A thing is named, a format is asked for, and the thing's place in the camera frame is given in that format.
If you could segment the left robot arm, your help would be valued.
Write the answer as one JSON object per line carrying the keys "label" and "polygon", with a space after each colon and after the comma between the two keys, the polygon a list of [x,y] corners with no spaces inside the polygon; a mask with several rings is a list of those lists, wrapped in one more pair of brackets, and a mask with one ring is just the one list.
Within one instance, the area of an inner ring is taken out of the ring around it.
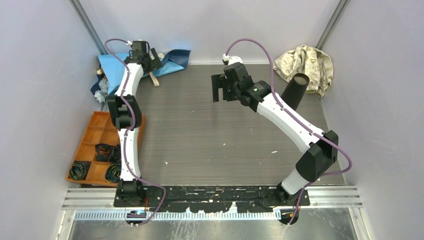
{"label": "left robot arm", "polygon": [[120,141],[121,171],[114,199],[114,207],[141,207],[146,200],[138,160],[138,137],[144,119],[136,100],[139,82],[145,73],[161,66],[154,48],[144,40],[126,41],[130,51],[125,60],[121,83],[114,95],[107,97],[112,124]]}

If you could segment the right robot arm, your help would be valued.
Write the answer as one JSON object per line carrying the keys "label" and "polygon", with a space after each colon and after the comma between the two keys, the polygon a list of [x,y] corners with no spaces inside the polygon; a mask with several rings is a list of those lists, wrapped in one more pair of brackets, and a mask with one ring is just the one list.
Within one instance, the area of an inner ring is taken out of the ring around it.
{"label": "right robot arm", "polygon": [[244,64],[227,65],[223,73],[211,76],[212,100],[239,101],[243,106],[270,120],[285,133],[302,153],[294,170],[277,185],[276,197],[283,205],[291,205],[300,190],[315,182],[336,161],[339,137],[330,130],[310,124],[280,96],[273,96],[271,86],[263,80],[254,82]]}

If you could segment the cream ribbon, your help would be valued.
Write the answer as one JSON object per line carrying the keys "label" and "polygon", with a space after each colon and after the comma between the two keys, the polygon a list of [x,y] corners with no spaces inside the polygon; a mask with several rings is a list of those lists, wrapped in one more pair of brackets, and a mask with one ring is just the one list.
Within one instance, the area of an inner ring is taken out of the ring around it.
{"label": "cream ribbon", "polygon": [[[158,57],[160,58],[160,60],[162,60],[162,59],[165,57],[165,55],[164,55],[163,53],[159,53],[159,54],[158,54]],[[160,86],[160,83],[159,83],[159,81],[157,80],[157,78],[156,78],[156,76],[154,75],[154,73],[153,73],[153,72],[150,72],[148,75],[149,75],[149,77],[151,78],[151,80],[152,80],[152,82],[153,82],[154,86],[155,86],[155,87],[159,87],[159,86]]]}

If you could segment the blue paper flower bouquet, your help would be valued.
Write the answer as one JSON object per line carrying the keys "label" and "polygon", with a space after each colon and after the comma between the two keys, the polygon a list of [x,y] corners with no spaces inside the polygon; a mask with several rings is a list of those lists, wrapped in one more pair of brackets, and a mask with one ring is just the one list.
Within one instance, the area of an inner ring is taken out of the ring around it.
{"label": "blue paper flower bouquet", "polygon": [[[185,70],[188,66],[190,50],[173,49],[166,54],[159,53],[161,67],[153,71],[155,77],[161,77]],[[100,103],[106,101],[106,96],[114,94],[124,77],[125,68],[113,55],[99,55],[99,68],[96,70],[97,82],[90,92]]]}

